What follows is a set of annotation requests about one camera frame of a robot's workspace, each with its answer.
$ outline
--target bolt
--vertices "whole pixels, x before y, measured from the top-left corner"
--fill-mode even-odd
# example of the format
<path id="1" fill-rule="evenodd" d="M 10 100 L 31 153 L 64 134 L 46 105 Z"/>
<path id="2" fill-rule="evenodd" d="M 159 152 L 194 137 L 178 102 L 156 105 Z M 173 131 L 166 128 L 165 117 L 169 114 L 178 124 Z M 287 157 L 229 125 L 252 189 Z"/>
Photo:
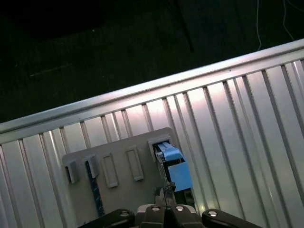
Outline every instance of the bolt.
<path id="1" fill-rule="evenodd" d="M 121 217 L 127 217 L 129 216 L 129 212 L 128 211 L 122 211 L 122 213 L 120 214 Z"/>
<path id="2" fill-rule="evenodd" d="M 212 217 L 216 217 L 218 214 L 215 211 L 209 211 L 208 214 Z"/>
<path id="3" fill-rule="evenodd" d="M 183 211 L 184 210 L 184 208 L 182 206 L 177 206 L 175 209 L 178 210 L 178 211 Z"/>
<path id="4" fill-rule="evenodd" d="M 154 211 L 159 211 L 159 210 L 160 210 L 160 207 L 157 207 L 157 206 L 152 207 L 152 210 L 154 210 Z"/>

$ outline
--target ribbed metal sheet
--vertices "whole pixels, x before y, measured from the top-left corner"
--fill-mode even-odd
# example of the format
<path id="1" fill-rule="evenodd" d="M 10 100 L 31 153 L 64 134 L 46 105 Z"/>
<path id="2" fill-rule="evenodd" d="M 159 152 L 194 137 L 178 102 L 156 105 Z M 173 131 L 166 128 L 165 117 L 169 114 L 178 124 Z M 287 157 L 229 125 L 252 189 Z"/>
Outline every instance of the ribbed metal sheet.
<path id="1" fill-rule="evenodd" d="M 62 156 L 164 127 L 200 212 L 302 227 L 303 59 L 299 40 L 2 123 L 0 227 L 76 227 Z"/>

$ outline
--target white cable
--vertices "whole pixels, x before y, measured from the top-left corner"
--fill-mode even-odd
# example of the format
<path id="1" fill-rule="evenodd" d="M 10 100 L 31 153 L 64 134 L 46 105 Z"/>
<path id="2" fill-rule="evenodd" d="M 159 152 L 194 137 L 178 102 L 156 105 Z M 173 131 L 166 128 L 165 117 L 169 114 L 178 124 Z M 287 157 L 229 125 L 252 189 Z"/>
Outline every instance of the white cable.
<path id="1" fill-rule="evenodd" d="M 304 13 L 303 9 L 300 9 L 299 7 L 297 7 L 296 5 L 294 5 L 290 0 L 287 0 L 287 2 L 289 3 L 289 5 L 291 5 L 292 7 L 294 7 L 295 9 L 301 11 L 302 13 Z"/>
<path id="2" fill-rule="evenodd" d="M 257 38 L 258 38 L 258 41 L 260 42 L 260 46 L 258 47 L 257 51 L 259 51 L 262 47 L 262 41 L 261 41 L 261 37 L 260 37 L 260 34 L 258 32 L 258 10 L 259 10 L 259 4 L 260 4 L 260 0 L 257 0 L 257 8 L 256 8 L 256 33 L 257 33 Z"/>
<path id="3" fill-rule="evenodd" d="M 295 39 L 293 38 L 293 36 L 290 34 L 290 32 L 288 31 L 288 29 L 285 26 L 285 20 L 286 20 L 286 2 L 285 2 L 285 0 L 283 0 L 283 5 L 284 5 L 283 27 L 284 27 L 285 31 L 288 33 L 288 35 L 290 36 L 290 38 L 294 41 Z"/>

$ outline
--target metal edge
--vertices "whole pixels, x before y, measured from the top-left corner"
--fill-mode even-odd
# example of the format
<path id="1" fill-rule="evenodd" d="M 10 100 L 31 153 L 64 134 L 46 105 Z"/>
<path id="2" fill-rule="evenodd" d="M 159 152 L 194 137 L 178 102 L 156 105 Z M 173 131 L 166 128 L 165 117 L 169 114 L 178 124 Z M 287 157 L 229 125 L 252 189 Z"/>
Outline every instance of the metal edge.
<path id="1" fill-rule="evenodd" d="M 229 80 L 264 69 L 280 66 L 289 62 L 294 62 L 299 59 L 303 59 L 303 57 L 304 48 L 257 60 L 255 62 L 248 62 L 239 66 L 211 72 L 207 75 L 198 75 L 196 77 L 189 78 L 188 80 L 172 82 L 170 85 L 160 86 L 150 91 L 143 91 L 138 94 L 121 97 L 120 99 L 110 101 L 101 106 L 88 107 L 72 114 L 67 113 L 63 116 L 57 116 L 53 119 L 45 120 L 44 122 L 35 123 L 24 127 L 21 126 L 19 129 L 0 134 L 0 144 L 28 137 L 29 135 L 35 135 L 41 132 L 53 130 L 62 126 L 67 126 L 73 123 L 78 123 L 79 121 L 95 118 L 96 116 L 130 108 L 148 101 L 154 101 L 202 86 L 212 85 L 220 81 Z"/>
<path id="2" fill-rule="evenodd" d="M 279 45 L 262 51 L 250 53 L 244 56 L 228 59 L 222 62 L 211 64 L 208 66 L 199 67 L 193 70 L 177 73 L 164 78 L 156 79 L 150 82 L 134 85 L 128 88 L 120 89 L 114 92 L 109 92 L 104 95 L 95 96 L 86 100 L 78 101 L 61 107 L 46 110 L 40 113 L 28 115 L 15 120 L 7 121 L 0 124 L 0 133 L 12 131 L 24 126 L 38 124 L 54 118 L 59 118 L 66 114 L 79 112 L 86 108 L 102 105 L 110 101 L 151 90 L 160 86 L 165 86 L 174 82 L 187 80 L 203 74 L 219 71 L 225 68 L 235 67 L 247 62 L 257 61 L 266 57 L 280 55 L 286 52 L 292 52 L 304 48 L 304 39 L 297 40 L 291 43 Z"/>

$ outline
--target dark floor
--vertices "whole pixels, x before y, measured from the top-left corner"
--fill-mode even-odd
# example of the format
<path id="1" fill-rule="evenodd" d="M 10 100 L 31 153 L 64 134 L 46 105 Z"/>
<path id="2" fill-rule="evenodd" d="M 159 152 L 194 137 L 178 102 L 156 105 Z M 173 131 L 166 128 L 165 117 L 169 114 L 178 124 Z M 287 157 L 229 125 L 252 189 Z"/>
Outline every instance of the dark floor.
<path id="1" fill-rule="evenodd" d="M 304 11 L 285 1 L 286 27 L 294 39 L 304 38 Z M 108 2 L 3 10 L 0 122 L 259 47 L 256 0 L 180 0 L 183 20 L 176 0 Z M 304 9 L 303 0 L 290 2 Z M 283 3 L 260 0 L 262 49 L 292 41 L 283 27 Z"/>

